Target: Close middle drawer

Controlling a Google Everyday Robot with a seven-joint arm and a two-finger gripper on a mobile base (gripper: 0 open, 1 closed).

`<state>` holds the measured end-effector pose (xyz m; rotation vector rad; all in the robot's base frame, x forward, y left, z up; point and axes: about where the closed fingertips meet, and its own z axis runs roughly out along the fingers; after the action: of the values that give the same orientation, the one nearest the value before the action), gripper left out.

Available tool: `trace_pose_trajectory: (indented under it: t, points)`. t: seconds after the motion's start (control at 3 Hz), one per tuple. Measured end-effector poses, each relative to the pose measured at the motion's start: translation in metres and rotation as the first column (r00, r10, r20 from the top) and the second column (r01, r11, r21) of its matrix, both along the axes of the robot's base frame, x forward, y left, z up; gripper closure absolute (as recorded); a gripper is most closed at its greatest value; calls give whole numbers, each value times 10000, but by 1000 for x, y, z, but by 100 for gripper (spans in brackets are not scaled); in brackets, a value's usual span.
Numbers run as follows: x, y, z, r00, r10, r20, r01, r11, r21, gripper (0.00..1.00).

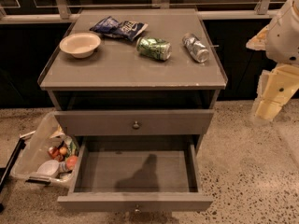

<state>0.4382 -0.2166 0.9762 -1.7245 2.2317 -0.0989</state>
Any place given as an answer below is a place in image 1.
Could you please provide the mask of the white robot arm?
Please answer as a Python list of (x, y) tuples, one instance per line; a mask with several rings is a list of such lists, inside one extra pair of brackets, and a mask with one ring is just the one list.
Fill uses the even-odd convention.
[(277, 63), (260, 76), (255, 108), (256, 117), (273, 120), (299, 90), (299, 0), (287, 0), (246, 47), (264, 50), (266, 57)]

